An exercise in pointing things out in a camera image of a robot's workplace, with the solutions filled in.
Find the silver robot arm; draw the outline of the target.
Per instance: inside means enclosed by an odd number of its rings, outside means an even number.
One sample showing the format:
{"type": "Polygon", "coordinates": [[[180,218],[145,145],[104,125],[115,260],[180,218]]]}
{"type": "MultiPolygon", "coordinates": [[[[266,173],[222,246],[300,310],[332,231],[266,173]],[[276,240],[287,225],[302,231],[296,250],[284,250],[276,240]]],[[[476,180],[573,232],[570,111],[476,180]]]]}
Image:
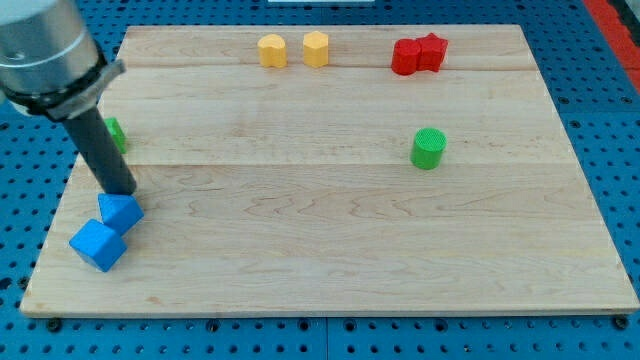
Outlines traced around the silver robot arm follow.
{"type": "Polygon", "coordinates": [[[61,124],[103,191],[119,195],[137,183],[98,100],[125,71],[106,60],[73,1],[1,0],[1,99],[61,124]]]}

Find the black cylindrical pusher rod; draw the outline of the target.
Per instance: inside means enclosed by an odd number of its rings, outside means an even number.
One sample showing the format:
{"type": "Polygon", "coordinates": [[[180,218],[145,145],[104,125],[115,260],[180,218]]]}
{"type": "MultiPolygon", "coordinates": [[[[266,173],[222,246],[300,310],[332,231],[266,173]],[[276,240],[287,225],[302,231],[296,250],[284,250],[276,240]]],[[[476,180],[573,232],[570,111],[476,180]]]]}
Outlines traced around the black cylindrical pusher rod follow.
{"type": "Polygon", "coordinates": [[[137,183],[96,107],[62,125],[105,193],[132,195],[137,183]]]}

